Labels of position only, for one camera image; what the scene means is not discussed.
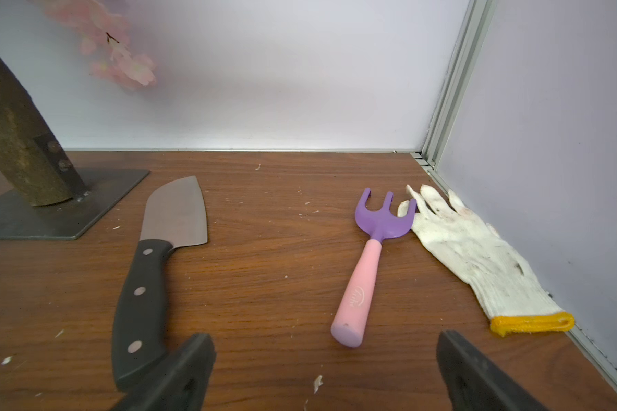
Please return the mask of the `black handled kitchen knife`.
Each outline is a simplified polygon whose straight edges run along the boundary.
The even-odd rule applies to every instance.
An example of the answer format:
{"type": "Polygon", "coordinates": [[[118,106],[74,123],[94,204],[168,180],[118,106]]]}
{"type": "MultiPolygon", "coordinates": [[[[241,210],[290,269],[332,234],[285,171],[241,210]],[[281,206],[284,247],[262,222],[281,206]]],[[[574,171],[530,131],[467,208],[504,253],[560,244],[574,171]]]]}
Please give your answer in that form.
{"type": "Polygon", "coordinates": [[[166,261],[178,248],[206,243],[207,212],[195,176],[166,183],[149,196],[112,327],[112,375],[119,391],[132,389],[167,354],[166,261]]]}

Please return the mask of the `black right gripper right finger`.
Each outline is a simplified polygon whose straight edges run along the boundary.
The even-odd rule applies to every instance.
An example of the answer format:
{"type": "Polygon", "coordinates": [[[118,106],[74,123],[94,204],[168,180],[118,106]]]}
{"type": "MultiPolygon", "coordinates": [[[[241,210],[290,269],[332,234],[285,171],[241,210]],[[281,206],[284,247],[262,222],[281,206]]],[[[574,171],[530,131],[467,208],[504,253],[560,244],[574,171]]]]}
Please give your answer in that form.
{"type": "Polygon", "coordinates": [[[436,359],[454,410],[547,411],[459,332],[440,333],[436,359]]]}

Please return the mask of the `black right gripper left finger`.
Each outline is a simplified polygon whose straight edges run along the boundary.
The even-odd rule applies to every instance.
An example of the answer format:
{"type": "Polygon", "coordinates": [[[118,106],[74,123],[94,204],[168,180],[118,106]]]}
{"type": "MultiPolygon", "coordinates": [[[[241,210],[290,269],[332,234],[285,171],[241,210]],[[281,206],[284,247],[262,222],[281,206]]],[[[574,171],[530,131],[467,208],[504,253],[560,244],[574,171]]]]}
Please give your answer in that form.
{"type": "Polygon", "coordinates": [[[200,410],[216,361],[212,337],[197,333],[145,375],[113,411],[200,410]]]}

